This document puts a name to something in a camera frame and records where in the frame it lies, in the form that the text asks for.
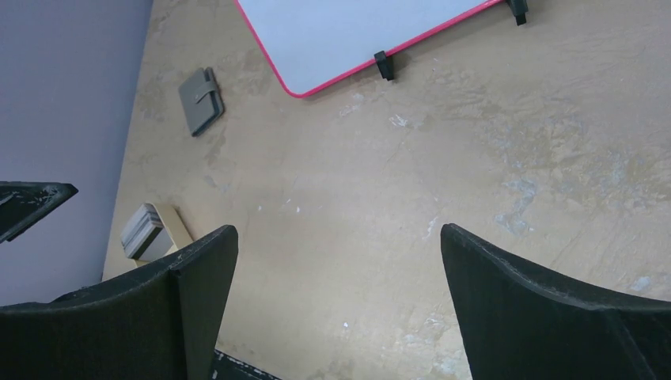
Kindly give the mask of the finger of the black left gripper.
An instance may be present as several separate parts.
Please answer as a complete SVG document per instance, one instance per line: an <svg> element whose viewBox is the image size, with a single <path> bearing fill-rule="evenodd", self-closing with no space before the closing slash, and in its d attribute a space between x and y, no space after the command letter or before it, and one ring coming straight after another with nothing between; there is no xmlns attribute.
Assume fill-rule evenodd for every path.
<svg viewBox="0 0 671 380"><path fill-rule="evenodd" d="M78 193L58 182L1 182L1 242L12 241Z"/></svg>

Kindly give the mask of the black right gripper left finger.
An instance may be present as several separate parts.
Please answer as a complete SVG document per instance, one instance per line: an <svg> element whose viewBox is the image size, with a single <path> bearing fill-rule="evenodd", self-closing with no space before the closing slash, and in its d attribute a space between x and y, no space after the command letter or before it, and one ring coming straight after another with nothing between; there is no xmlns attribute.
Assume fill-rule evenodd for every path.
<svg viewBox="0 0 671 380"><path fill-rule="evenodd" d="M225 225L52 302L2 307L2 378L208 379L237 256Z"/></svg>

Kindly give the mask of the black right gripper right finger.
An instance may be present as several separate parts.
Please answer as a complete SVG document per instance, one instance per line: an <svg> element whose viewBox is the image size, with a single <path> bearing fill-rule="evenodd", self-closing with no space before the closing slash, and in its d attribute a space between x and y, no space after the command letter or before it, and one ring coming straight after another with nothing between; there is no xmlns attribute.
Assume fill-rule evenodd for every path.
<svg viewBox="0 0 671 380"><path fill-rule="evenodd" d="M573 279L453 223L441 252L473 378L669 378L667 301Z"/></svg>

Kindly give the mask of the grey leather card holder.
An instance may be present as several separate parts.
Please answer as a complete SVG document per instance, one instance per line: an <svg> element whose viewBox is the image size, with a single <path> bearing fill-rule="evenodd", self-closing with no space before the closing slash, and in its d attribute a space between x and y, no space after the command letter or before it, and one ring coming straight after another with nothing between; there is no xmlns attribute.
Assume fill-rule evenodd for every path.
<svg viewBox="0 0 671 380"><path fill-rule="evenodd" d="M194 71L179 86L178 92L192 137L201 135L225 111L211 67Z"/></svg>

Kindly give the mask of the stack of credit cards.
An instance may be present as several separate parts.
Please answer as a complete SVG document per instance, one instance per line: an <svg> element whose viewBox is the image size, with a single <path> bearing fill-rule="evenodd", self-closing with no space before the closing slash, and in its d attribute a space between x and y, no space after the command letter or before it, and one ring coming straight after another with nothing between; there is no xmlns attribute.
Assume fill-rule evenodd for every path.
<svg viewBox="0 0 671 380"><path fill-rule="evenodd" d="M145 262L160 259L172 247L169 232L150 203L143 203L130 217L120 241L126 258Z"/></svg>

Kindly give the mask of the beige plastic tray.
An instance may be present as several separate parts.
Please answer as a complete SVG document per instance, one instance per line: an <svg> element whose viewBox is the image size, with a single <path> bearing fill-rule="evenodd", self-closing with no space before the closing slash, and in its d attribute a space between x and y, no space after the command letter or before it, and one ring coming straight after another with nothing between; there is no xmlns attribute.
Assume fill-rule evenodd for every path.
<svg viewBox="0 0 671 380"><path fill-rule="evenodd" d="M166 230L169 232L169 236L172 239L172 247L163 257L168 256L169 254L174 253L177 250L182 249L193 242L191 235L188 233L186 226L184 225L181 217L178 215L176 209L173 206L167 203L150 203L150 204L155 206L161 221L163 222ZM144 264L149 263L139 260L133 260L133 261L136 263L137 266L142 266Z"/></svg>

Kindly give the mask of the black whiteboard stand clip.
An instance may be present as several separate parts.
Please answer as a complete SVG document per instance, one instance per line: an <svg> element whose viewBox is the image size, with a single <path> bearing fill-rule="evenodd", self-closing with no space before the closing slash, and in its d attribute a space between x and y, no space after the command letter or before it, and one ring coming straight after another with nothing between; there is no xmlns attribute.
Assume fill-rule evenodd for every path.
<svg viewBox="0 0 671 380"><path fill-rule="evenodd" d="M526 14L529 11L528 4L526 0L506 0L506 4L509 6L511 13L514 16L517 26L524 25L526 23Z"/></svg>
<svg viewBox="0 0 671 380"><path fill-rule="evenodd" d="M375 63L383 79L392 81L395 79L394 64L391 55L387 55L385 51L379 51L374 55Z"/></svg>

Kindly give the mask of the red framed whiteboard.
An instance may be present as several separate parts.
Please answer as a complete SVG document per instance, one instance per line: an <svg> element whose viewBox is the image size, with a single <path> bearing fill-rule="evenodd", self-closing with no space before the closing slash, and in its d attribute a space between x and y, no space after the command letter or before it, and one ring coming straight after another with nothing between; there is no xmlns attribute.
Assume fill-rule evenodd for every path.
<svg viewBox="0 0 671 380"><path fill-rule="evenodd" d="M480 0L237 1L271 69L296 98L494 5Z"/></svg>

